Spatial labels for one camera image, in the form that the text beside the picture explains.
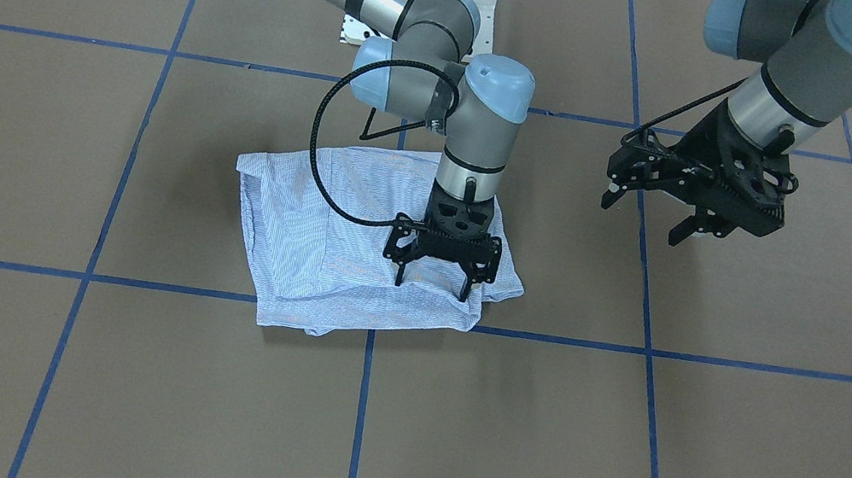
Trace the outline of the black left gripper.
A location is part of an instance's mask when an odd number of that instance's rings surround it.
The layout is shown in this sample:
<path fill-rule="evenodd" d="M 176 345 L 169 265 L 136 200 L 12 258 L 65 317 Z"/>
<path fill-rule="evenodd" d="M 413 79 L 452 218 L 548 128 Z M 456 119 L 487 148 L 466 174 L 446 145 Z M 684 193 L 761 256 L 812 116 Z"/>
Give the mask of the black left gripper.
<path fill-rule="evenodd" d="M 725 103 L 714 107 L 670 147 L 660 143 L 651 123 L 622 137 L 609 158 L 602 209 L 636 190 L 660 190 L 693 206 L 692 215 L 670 229 L 671 248 L 691 236 L 724 238 L 740 229 L 763 237 L 783 228 L 785 198 L 798 185 L 787 154 L 796 133 L 782 125 L 758 148 L 728 112 Z"/>

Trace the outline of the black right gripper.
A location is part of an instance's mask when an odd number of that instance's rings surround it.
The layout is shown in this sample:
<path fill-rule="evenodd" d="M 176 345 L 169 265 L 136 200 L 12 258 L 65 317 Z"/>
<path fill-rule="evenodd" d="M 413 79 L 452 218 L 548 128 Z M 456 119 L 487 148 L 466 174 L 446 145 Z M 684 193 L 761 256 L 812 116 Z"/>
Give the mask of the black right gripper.
<path fill-rule="evenodd" d="M 494 283 L 504 243 L 488 230 L 494 211 L 493 198 L 458 199 L 434 181 L 424 219 L 399 213 L 390 225 L 383 255 L 397 265 L 394 285 L 403 285 L 411 261 L 426 257 L 459 265 L 464 273 L 457 296 L 460 303 L 470 297 L 474 283 Z"/>

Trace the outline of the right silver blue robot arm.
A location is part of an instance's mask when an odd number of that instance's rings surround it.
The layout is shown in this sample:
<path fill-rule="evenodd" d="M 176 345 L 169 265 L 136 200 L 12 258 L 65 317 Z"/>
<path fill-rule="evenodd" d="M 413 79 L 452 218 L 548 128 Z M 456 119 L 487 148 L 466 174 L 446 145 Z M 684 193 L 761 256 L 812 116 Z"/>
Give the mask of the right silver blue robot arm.
<path fill-rule="evenodd" d="M 466 299 L 479 283 L 498 278 L 504 242 L 490 232 L 493 206 L 534 95 L 532 72 L 511 58 L 477 53 L 475 0 L 318 0 L 313 10 L 327 6 L 364 22 L 370 35 L 312 119 L 307 171 L 318 199 L 347 222 L 388 230 L 383 252 L 397 265 L 396 283 L 415 261 L 447 261 L 463 272 L 459 297 Z M 318 134 L 327 105 L 345 88 L 375 111 L 445 139 L 423 215 L 368 219 L 345 210 L 325 186 Z"/>

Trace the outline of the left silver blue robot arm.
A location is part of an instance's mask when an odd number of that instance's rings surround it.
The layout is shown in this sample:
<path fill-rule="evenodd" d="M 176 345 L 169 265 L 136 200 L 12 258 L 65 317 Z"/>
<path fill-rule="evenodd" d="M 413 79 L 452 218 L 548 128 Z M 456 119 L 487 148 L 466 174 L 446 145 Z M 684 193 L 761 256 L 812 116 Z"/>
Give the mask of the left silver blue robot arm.
<path fill-rule="evenodd" d="M 713 93 L 713 109 L 677 143 L 661 143 L 650 121 L 622 137 L 601 199 L 610 209 L 660 190 L 689 205 L 672 246 L 783 228 L 799 185 L 790 153 L 852 108 L 852 0 L 712 0 L 703 33 L 709 50 L 756 70 Z"/>

